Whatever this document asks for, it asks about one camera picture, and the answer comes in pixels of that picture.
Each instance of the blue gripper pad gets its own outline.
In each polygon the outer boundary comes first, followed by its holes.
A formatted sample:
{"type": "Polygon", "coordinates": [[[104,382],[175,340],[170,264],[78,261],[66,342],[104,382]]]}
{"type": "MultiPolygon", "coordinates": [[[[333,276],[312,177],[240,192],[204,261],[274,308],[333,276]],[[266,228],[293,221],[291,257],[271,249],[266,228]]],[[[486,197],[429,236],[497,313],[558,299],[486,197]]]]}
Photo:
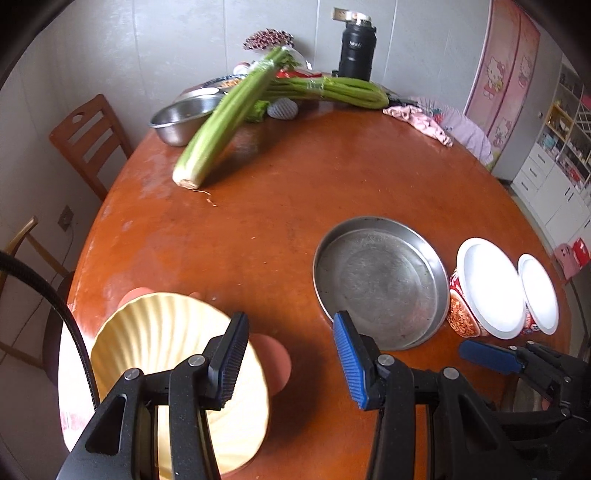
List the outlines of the blue gripper pad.
{"type": "Polygon", "coordinates": [[[464,360],[503,375],[518,374],[523,369],[523,365],[517,360],[513,351],[495,345],[464,340],[458,348],[458,353],[464,360]]]}
{"type": "Polygon", "coordinates": [[[345,373],[351,398],[357,402],[359,408],[365,409],[369,396],[366,387],[366,372],[360,358],[360,355],[365,352],[365,347],[353,323],[350,319],[344,319],[343,314],[346,313],[339,312],[335,314],[333,321],[336,349],[339,353],[340,364],[345,373]]]}

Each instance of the electrical socket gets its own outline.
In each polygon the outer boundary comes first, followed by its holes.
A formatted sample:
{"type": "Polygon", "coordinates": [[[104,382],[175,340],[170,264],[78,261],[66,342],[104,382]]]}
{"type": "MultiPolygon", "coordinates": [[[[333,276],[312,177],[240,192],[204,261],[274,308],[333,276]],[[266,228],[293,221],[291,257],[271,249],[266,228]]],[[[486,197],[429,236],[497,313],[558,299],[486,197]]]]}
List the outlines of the electrical socket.
{"type": "Polygon", "coordinates": [[[73,219],[74,212],[72,212],[72,209],[66,205],[61,212],[57,224],[61,227],[62,230],[66,232],[68,230],[68,227],[72,224],[73,219]]]}

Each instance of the round table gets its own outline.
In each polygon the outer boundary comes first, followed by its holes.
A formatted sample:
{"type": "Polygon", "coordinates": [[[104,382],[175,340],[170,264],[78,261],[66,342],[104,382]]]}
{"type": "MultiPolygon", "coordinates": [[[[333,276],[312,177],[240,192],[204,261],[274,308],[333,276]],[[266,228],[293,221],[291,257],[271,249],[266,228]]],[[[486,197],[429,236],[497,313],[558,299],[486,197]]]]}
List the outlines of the round table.
{"type": "MultiPolygon", "coordinates": [[[[570,313],[548,255],[504,188],[461,145],[444,147],[381,112],[320,102],[295,121],[242,127],[203,185],[211,196],[173,183],[181,152],[153,132],[134,152],[92,226],[69,304],[88,347],[135,287],[197,291],[227,314],[247,312],[251,332],[285,345],[291,379],[272,399],[265,442],[236,479],[365,478],[376,414],[349,397],[312,283],[316,246],[345,219],[376,215],[408,225],[449,274],[458,247],[473,236],[497,244],[515,263],[532,254],[554,282],[560,326],[553,336],[528,339],[567,351],[570,313]]],[[[461,360],[461,340],[444,323],[429,341],[395,356],[413,368],[458,367],[498,401],[505,378],[461,360]]],[[[89,395],[62,353],[62,422],[72,426],[75,415],[66,411],[88,405],[89,395]],[[68,377],[70,386],[62,387],[68,377]]],[[[415,477],[424,478],[426,426],[417,412],[415,477]]]]}

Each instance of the black cable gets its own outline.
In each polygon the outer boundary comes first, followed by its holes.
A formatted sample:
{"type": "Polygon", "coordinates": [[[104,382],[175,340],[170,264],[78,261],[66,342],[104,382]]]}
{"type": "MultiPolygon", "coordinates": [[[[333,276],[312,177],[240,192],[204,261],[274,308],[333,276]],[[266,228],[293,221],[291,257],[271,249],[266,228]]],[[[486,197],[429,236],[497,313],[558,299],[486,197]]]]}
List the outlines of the black cable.
{"type": "Polygon", "coordinates": [[[88,382],[88,387],[90,388],[90,397],[92,398],[92,403],[96,410],[100,404],[100,400],[99,390],[96,386],[95,375],[92,371],[92,365],[90,364],[88,351],[84,345],[84,339],[82,338],[80,329],[78,328],[78,325],[76,324],[76,321],[74,320],[68,305],[66,305],[66,302],[62,300],[62,298],[57,294],[55,289],[47,282],[47,280],[45,280],[45,278],[35,272],[27,264],[3,251],[0,251],[0,270],[5,271],[8,275],[19,279],[35,290],[38,294],[43,296],[51,304],[56,313],[61,317],[62,321],[70,331],[72,339],[74,340],[74,344],[76,345],[76,349],[78,350],[78,355],[82,361],[82,368],[84,369],[84,373],[86,375],[86,381],[88,382]]]}
{"type": "MultiPolygon", "coordinates": [[[[61,261],[61,266],[64,266],[64,263],[66,263],[66,258],[68,258],[68,254],[70,253],[70,250],[72,248],[72,244],[74,243],[74,229],[70,228],[70,232],[72,233],[72,237],[70,238],[70,245],[68,245],[68,248],[66,250],[66,254],[64,255],[64,260],[61,261]]],[[[50,284],[53,284],[53,281],[56,279],[56,277],[59,274],[56,272],[55,275],[53,275],[53,278],[49,281],[50,284]]],[[[43,297],[41,298],[41,300],[39,300],[39,302],[37,303],[37,306],[35,307],[35,309],[33,310],[33,312],[29,315],[29,317],[25,320],[25,323],[22,324],[21,329],[18,331],[17,336],[15,337],[14,341],[10,344],[10,346],[14,346],[16,344],[16,342],[18,341],[18,338],[21,336],[22,331],[25,329],[25,327],[28,325],[29,321],[33,318],[33,315],[35,315],[35,313],[37,312],[37,310],[39,310],[39,307],[41,306],[41,304],[43,303],[43,300],[45,300],[43,297]]],[[[8,356],[7,353],[4,353],[4,356],[2,357],[2,359],[0,359],[0,365],[2,365],[2,363],[4,362],[4,359],[8,356]]]]}

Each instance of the black hose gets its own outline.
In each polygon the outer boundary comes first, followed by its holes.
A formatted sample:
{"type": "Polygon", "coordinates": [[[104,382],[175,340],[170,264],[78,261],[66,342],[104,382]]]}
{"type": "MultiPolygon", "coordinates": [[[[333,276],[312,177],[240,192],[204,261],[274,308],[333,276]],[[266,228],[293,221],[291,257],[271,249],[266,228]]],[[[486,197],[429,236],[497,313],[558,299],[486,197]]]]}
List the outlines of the black hose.
{"type": "Polygon", "coordinates": [[[61,299],[55,289],[48,282],[46,282],[46,280],[41,275],[35,272],[27,264],[24,264],[20,260],[8,255],[3,251],[0,251],[0,270],[19,279],[35,290],[43,298],[45,298],[60,316],[62,321],[66,324],[70,334],[72,335],[76,349],[78,350],[78,355],[80,355],[82,367],[84,368],[84,373],[86,375],[86,381],[88,382],[88,387],[90,388],[92,403],[96,410],[100,404],[100,400],[99,390],[96,387],[95,375],[92,371],[90,357],[88,356],[86,345],[84,345],[84,339],[82,338],[80,329],[78,328],[78,325],[76,324],[76,321],[74,320],[68,305],[66,305],[66,302],[61,299]]]}

